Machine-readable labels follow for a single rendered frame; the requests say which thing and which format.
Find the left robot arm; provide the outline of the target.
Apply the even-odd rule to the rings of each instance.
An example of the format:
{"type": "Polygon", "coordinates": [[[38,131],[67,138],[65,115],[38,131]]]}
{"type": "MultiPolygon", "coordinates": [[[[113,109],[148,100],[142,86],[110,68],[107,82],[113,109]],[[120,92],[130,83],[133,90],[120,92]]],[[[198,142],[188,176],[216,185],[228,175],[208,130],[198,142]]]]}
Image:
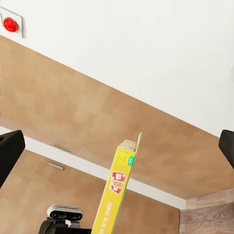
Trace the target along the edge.
{"type": "Polygon", "coordinates": [[[91,234],[92,229],[80,227],[82,213],[78,206],[54,204],[47,209],[47,215],[39,234],[91,234]]]}

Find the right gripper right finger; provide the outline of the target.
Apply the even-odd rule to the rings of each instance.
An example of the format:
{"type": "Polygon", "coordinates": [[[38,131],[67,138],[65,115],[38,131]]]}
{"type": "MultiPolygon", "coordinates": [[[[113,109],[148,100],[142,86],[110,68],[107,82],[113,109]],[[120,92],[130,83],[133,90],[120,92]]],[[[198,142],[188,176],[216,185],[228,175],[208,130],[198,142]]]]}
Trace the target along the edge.
{"type": "Polygon", "coordinates": [[[234,132],[222,130],[218,146],[234,169],[234,132]]]}

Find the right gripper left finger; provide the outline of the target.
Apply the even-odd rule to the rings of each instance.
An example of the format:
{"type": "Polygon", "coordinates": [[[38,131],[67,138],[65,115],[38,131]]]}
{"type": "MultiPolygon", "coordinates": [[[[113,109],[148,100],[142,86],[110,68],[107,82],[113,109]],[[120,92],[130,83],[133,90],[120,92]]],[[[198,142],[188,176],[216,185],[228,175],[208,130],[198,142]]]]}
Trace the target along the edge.
{"type": "Polygon", "coordinates": [[[22,130],[0,135],[0,188],[25,149],[22,130]]]}

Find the board game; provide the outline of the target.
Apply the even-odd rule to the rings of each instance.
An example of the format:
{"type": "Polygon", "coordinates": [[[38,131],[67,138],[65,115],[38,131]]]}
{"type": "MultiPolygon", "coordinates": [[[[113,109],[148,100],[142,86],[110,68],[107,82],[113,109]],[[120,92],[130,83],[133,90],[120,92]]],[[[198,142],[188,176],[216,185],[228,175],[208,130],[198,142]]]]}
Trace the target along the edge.
{"type": "Polygon", "coordinates": [[[140,141],[141,133],[137,143],[125,140],[118,146],[91,234],[113,234],[140,141]]]}

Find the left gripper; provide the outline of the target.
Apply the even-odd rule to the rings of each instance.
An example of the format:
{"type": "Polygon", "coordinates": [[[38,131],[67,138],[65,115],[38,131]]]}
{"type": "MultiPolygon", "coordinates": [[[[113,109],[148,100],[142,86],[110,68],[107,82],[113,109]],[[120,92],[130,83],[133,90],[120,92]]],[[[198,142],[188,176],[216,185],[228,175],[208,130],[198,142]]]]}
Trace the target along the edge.
{"type": "Polygon", "coordinates": [[[69,228],[68,224],[60,224],[54,227],[52,234],[91,234],[92,229],[69,228]]]}

